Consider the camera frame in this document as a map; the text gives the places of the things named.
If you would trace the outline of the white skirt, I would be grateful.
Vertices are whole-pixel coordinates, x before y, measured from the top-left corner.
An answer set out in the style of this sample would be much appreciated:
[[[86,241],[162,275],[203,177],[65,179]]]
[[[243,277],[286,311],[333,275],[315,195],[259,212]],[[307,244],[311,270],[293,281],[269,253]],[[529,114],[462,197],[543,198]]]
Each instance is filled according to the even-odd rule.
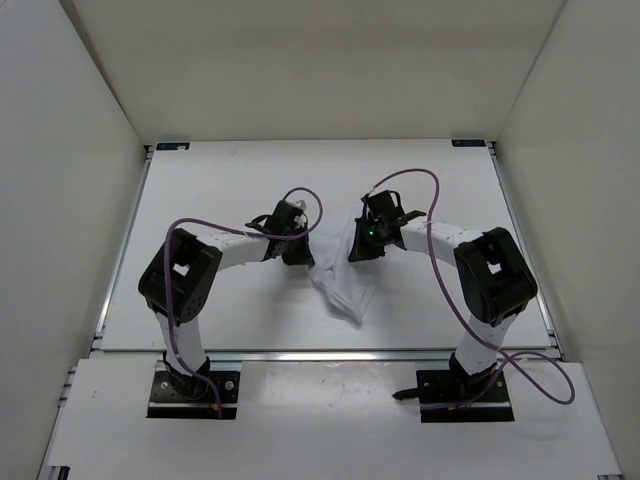
[[[324,218],[309,237],[312,284],[334,316],[356,325],[362,324],[384,267],[381,259],[348,261],[361,214],[361,205],[352,204]]]

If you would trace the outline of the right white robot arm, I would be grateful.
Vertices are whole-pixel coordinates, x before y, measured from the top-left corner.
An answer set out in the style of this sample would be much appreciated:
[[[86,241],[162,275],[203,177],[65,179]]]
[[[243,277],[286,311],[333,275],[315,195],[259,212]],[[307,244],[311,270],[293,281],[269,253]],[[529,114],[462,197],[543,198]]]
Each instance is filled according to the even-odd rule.
[[[426,254],[442,291],[446,286],[439,264],[456,269],[470,316],[464,319],[451,295],[444,293],[465,329],[450,356],[445,385],[452,400],[473,399],[489,387],[508,329],[537,295],[537,284],[519,247],[502,227],[480,232],[435,222],[429,212],[406,212],[396,191],[368,194],[362,204],[350,263],[381,258],[389,246]]]

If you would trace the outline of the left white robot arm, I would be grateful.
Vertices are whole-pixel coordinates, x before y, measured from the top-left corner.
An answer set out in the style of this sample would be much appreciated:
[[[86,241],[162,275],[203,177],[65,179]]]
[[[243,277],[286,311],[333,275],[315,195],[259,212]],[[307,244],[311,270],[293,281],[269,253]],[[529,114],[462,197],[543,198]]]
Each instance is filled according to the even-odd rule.
[[[210,377],[211,362],[201,341],[199,314],[218,272],[280,258],[287,266],[311,266],[306,206],[280,200],[274,211],[249,222],[247,232],[229,232],[208,241],[172,228],[138,283],[163,335],[169,383],[189,401],[221,407],[220,387]]]

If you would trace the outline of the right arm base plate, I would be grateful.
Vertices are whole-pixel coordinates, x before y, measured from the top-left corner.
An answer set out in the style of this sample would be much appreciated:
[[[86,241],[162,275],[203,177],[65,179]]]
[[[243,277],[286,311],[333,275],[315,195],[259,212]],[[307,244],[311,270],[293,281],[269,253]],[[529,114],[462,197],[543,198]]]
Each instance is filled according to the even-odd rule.
[[[447,370],[418,370],[422,423],[503,423],[515,416],[504,374],[488,390],[485,385],[462,393]]]

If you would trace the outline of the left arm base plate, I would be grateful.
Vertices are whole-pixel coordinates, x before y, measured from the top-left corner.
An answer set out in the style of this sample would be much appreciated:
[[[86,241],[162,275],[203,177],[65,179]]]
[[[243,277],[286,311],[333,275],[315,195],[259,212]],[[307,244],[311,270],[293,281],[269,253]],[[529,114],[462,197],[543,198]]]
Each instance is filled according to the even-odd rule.
[[[162,364],[157,364],[150,388],[147,414],[151,419],[235,420],[239,399],[241,372],[213,370],[220,405],[206,382],[195,385],[177,380]]]

